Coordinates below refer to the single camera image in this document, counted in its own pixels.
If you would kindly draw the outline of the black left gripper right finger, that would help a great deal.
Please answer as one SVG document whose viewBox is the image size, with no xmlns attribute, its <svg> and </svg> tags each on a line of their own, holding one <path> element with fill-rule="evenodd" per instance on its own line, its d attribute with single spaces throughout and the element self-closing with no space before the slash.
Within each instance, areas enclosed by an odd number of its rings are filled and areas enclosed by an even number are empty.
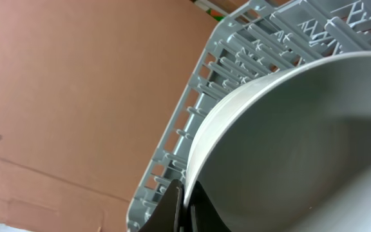
<svg viewBox="0 0 371 232">
<path fill-rule="evenodd" d="M 199 181 L 193 188 L 187 208 L 187 232 L 231 232 Z"/>
</svg>

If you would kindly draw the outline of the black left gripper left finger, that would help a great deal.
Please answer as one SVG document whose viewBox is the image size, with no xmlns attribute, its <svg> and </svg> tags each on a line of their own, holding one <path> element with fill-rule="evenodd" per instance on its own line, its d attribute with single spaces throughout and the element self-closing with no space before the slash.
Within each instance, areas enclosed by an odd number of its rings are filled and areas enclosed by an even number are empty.
<svg viewBox="0 0 371 232">
<path fill-rule="evenodd" d="M 172 180 L 149 220 L 138 232 L 179 232 L 184 185 Z"/>
</svg>

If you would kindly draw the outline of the grey bowl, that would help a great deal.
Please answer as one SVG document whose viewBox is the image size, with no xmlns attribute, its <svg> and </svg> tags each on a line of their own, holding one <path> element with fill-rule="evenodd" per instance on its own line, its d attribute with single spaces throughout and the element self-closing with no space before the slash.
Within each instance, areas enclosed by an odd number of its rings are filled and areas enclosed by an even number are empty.
<svg viewBox="0 0 371 232">
<path fill-rule="evenodd" d="M 227 94 L 189 152 L 231 231 L 371 231 L 371 52 L 250 81 Z"/>
</svg>

